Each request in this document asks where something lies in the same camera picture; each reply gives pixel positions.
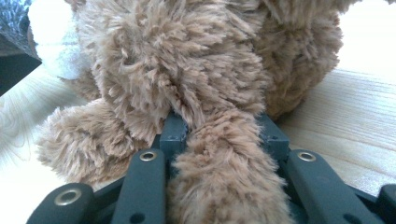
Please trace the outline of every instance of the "teddy bear's paw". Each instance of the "teddy bear's paw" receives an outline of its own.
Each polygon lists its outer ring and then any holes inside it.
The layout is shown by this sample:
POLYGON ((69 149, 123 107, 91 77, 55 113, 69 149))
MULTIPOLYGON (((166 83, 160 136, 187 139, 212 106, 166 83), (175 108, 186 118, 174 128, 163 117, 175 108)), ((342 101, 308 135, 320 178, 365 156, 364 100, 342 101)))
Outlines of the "teddy bear's paw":
POLYGON ((254 118, 226 111, 191 133, 168 185, 170 223, 291 223, 284 181, 254 118))
POLYGON ((70 182, 93 184, 122 175, 132 154, 148 147, 131 137, 103 100, 57 109, 41 127, 38 159, 70 182))

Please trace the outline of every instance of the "white fabric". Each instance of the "white fabric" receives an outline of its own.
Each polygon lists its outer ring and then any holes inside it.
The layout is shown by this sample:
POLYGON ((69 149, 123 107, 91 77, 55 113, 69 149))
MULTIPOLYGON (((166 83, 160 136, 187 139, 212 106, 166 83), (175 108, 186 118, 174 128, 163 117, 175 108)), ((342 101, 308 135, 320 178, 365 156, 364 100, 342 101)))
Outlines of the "white fabric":
POLYGON ((69 4, 64 0, 35 0, 28 16, 37 55, 53 76, 76 79, 90 69, 89 60, 78 45, 69 4))

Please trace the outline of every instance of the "dark blue fabric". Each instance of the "dark blue fabric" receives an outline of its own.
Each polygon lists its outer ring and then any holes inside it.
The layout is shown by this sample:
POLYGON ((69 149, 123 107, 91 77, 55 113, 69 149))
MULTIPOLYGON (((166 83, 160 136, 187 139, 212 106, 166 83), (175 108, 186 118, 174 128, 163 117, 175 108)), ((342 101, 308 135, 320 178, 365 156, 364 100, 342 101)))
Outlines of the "dark blue fabric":
POLYGON ((27 16, 34 0, 0 0, 0 35, 29 55, 34 55, 29 47, 27 16))

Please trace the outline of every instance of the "light wood tabletop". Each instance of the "light wood tabletop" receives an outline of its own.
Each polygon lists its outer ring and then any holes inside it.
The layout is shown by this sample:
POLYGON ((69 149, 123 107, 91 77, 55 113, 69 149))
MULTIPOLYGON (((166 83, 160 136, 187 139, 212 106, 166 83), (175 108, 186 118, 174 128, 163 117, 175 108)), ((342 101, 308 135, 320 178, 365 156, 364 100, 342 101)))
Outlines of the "light wood tabletop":
MULTIPOLYGON (((396 27, 396 7, 390 19, 379 18, 393 25, 383 24, 386 38, 375 40, 381 31, 367 37, 371 28, 356 26, 365 22, 353 19, 360 7, 341 19, 346 37, 340 66, 278 125, 291 148, 316 151, 346 183, 376 195, 382 185, 396 183, 396 42, 390 42, 396 34, 388 29, 396 27), (376 48, 366 47, 369 40, 376 48)), ((372 7, 364 10, 370 14, 372 7)), ((43 66, 0 97, 0 223, 25 223, 44 197, 64 184, 36 160, 37 125, 56 107, 83 104, 43 66)))

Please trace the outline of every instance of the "fluffy fur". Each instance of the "fluffy fur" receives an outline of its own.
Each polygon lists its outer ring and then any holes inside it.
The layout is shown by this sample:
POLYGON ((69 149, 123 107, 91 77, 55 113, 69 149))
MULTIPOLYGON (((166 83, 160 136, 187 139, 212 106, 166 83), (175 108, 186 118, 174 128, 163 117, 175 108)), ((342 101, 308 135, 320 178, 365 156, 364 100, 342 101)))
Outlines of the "fluffy fur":
POLYGON ((173 109, 191 133, 170 222, 291 223, 254 117, 291 111, 336 66, 337 12, 355 1, 68 2, 92 62, 74 85, 97 99, 48 118, 40 160, 69 181, 117 177, 173 109))

